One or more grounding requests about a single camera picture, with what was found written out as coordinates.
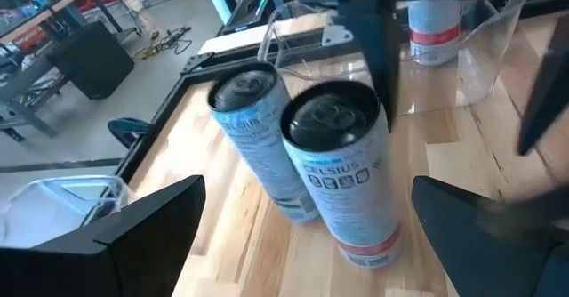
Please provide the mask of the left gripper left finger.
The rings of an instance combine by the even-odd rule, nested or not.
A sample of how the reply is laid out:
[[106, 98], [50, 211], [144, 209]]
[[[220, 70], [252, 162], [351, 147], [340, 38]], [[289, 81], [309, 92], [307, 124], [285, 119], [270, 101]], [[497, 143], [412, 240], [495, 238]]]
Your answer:
[[0, 248], [0, 297], [171, 297], [204, 203], [204, 177], [189, 176], [40, 245]]

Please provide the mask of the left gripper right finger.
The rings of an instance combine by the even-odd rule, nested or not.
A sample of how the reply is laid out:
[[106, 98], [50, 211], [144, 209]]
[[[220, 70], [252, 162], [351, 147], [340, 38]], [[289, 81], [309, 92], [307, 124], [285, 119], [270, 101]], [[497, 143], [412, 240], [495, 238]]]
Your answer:
[[417, 176], [412, 203], [460, 297], [569, 297], [569, 184], [499, 202]]

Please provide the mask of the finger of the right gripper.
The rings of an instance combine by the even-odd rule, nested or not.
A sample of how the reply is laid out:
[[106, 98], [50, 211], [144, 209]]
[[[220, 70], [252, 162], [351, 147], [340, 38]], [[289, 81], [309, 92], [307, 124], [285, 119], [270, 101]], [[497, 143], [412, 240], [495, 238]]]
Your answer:
[[563, 12], [542, 57], [521, 117], [517, 153], [526, 155], [569, 107], [569, 3], [529, 4], [523, 18]]
[[399, 24], [394, 0], [340, 0], [341, 24], [359, 44], [388, 127], [397, 116]]

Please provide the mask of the white can red band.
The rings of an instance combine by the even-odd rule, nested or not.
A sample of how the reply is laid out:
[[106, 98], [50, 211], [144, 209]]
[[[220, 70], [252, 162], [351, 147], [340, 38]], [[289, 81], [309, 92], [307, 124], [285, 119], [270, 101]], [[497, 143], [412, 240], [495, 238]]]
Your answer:
[[408, 5], [410, 52], [422, 66], [442, 65], [457, 55], [461, 2], [417, 0]]
[[281, 116], [284, 146], [341, 253], [359, 267], [394, 261], [401, 223], [389, 173], [389, 126], [373, 88], [315, 84]]

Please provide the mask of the white can blue band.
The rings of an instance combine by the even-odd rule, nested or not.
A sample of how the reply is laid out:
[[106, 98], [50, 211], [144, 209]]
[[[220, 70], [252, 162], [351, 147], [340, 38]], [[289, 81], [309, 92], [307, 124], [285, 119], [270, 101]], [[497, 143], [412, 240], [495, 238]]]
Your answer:
[[207, 97], [212, 117], [276, 208], [290, 221], [305, 223], [319, 212], [283, 142], [280, 118], [290, 100], [275, 67], [261, 61], [230, 70]]

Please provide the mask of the black computer tower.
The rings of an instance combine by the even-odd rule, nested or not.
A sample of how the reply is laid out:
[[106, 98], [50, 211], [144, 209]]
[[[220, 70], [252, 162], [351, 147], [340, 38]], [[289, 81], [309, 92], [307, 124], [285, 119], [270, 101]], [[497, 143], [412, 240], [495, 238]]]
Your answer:
[[265, 25], [274, 9], [272, 0], [241, 0], [221, 33], [228, 35]]

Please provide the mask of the black floor box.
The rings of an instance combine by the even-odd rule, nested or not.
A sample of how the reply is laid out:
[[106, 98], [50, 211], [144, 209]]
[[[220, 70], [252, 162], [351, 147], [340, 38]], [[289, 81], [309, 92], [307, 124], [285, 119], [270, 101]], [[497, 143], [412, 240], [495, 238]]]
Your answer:
[[101, 21], [59, 42], [47, 59], [90, 100], [109, 97], [134, 69], [130, 55]]

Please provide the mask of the wooden workbench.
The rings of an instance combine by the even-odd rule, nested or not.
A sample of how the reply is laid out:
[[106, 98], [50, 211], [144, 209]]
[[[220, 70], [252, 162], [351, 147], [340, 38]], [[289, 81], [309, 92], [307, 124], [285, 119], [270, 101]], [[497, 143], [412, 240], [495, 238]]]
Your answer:
[[34, 16], [22, 19], [20, 24], [12, 24], [4, 33], [0, 33], [0, 48], [6, 51], [8, 57], [16, 66], [18, 73], [0, 80], [0, 105], [5, 105], [14, 113], [12, 118], [0, 121], [0, 130], [29, 125], [39, 132], [54, 137], [57, 133], [36, 112], [68, 82], [63, 75], [54, 79], [40, 82], [40, 79], [54, 69], [45, 57], [38, 58], [30, 66], [21, 69], [21, 64], [12, 58], [12, 51], [6, 45], [22, 36], [30, 29], [38, 27], [42, 22], [54, 17], [74, 3], [75, 0], [58, 0]]

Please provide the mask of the white metal bracket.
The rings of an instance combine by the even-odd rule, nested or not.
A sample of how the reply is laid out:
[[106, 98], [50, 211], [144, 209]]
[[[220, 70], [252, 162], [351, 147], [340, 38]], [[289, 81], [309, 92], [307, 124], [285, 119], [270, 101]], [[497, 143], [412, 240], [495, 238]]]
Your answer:
[[352, 39], [352, 33], [346, 30], [342, 25], [330, 24], [323, 28], [321, 45], [335, 46], [349, 43]]

